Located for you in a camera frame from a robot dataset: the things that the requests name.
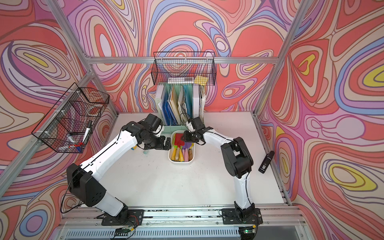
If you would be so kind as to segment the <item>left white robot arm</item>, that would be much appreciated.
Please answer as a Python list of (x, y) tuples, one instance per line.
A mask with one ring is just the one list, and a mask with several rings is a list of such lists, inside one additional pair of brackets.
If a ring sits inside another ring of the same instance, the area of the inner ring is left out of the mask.
[(68, 191), (88, 207), (116, 217), (126, 207), (100, 183), (104, 174), (134, 146), (145, 150), (171, 149), (171, 139), (161, 135), (163, 122), (153, 114), (122, 126), (117, 136), (90, 159), (67, 168)]

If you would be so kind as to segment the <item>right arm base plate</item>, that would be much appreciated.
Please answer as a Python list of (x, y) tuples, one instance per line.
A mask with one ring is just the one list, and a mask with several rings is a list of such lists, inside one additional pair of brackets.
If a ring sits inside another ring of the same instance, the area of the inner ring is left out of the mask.
[(256, 208), (254, 203), (246, 209), (241, 209), (235, 204), (234, 209), (221, 209), (220, 212), (224, 225), (252, 224), (258, 226), (263, 224), (261, 210)]

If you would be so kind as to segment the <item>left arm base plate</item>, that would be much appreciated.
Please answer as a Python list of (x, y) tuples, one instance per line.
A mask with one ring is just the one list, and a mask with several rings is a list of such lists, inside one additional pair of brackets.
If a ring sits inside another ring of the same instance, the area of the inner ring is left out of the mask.
[(116, 217), (107, 213), (103, 215), (102, 226), (140, 226), (143, 222), (144, 210), (123, 209)]

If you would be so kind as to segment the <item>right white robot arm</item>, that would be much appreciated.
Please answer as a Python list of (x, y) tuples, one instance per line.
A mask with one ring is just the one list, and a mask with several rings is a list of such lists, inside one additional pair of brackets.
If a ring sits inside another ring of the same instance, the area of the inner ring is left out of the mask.
[(202, 120), (187, 120), (187, 131), (182, 140), (198, 145), (209, 144), (221, 150), (227, 172), (234, 178), (235, 208), (245, 211), (254, 206), (250, 189), (250, 173), (254, 164), (253, 158), (245, 141), (240, 138), (224, 136), (212, 127), (206, 127)]

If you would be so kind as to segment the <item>green scoop yellow handle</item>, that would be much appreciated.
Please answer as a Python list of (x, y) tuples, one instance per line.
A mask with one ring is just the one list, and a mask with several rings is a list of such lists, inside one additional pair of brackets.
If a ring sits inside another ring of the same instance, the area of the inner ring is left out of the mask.
[(171, 136), (171, 144), (173, 149), (177, 148), (177, 146), (175, 145), (175, 135), (176, 134), (172, 134)]

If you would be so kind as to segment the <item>red shovel wooden handle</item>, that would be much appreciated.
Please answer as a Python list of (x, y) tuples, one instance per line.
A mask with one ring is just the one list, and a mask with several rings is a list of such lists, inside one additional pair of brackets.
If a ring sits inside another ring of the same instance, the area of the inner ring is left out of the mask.
[(183, 134), (180, 134), (180, 133), (177, 133), (175, 135), (175, 145), (177, 146), (177, 155), (176, 155), (176, 162), (180, 162), (179, 161), (179, 152), (180, 150), (183, 150), (183, 146), (185, 145), (184, 141), (181, 140), (181, 137), (182, 137)]

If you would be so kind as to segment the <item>purple trowel pink handle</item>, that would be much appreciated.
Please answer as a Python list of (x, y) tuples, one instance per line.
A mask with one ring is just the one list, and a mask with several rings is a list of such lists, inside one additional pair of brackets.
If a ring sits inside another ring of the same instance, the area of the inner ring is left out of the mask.
[(184, 162), (188, 162), (188, 161), (189, 161), (189, 150), (184, 149)]
[(188, 150), (192, 147), (193, 143), (185, 142), (185, 145), (183, 146), (184, 150)]

